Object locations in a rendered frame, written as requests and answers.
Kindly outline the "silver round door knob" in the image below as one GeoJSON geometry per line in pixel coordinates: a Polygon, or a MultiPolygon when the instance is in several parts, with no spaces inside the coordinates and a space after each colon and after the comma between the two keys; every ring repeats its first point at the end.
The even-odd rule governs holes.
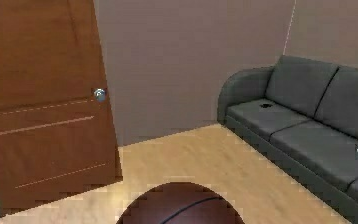
{"type": "Polygon", "coordinates": [[[94,95],[95,99],[96,99],[98,102],[103,102],[103,101],[106,100],[107,92],[106,92],[105,89],[97,88],[97,89],[93,92],[93,95],[94,95]]]}

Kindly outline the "dark grey sofa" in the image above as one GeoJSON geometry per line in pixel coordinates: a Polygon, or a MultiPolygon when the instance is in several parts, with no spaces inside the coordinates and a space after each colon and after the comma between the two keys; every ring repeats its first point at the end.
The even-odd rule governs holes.
{"type": "Polygon", "coordinates": [[[283,55],[241,70],[221,88],[217,120],[358,224],[358,68],[283,55]]]}

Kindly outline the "brown wooden room door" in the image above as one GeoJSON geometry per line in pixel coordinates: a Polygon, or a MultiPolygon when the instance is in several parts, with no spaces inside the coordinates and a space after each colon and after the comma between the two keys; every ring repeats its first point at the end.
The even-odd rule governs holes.
{"type": "Polygon", "coordinates": [[[0,0],[0,217],[121,179],[94,0],[0,0]]]}

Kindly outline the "dark brown basketball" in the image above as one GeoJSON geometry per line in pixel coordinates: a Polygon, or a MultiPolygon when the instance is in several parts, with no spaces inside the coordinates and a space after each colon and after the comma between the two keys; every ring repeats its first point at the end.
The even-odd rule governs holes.
{"type": "Polygon", "coordinates": [[[246,224],[221,195],[192,182],[170,182],[137,197],[116,224],[246,224]]]}

